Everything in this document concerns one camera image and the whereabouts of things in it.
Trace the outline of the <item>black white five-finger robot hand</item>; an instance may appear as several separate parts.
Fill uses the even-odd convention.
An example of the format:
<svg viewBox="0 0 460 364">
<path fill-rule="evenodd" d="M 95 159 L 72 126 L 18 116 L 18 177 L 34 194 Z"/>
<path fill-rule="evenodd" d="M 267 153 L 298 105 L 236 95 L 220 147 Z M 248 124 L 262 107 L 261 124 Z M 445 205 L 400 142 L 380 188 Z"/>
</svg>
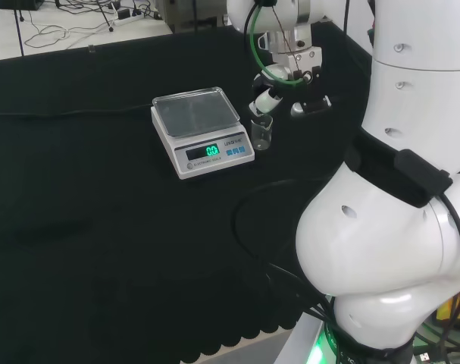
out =
<svg viewBox="0 0 460 364">
<path fill-rule="evenodd" d="M 266 32 L 254 45 L 269 52 L 272 63 L 253 80 L 255 100 L 249 105 L 253 115 L 271 114 L 284 99 L 291 101 L 289 113 L 294 118 L 331 109 L 323 86 L 322 49 L 312 45 L 309 26 Z"/>
</svg>

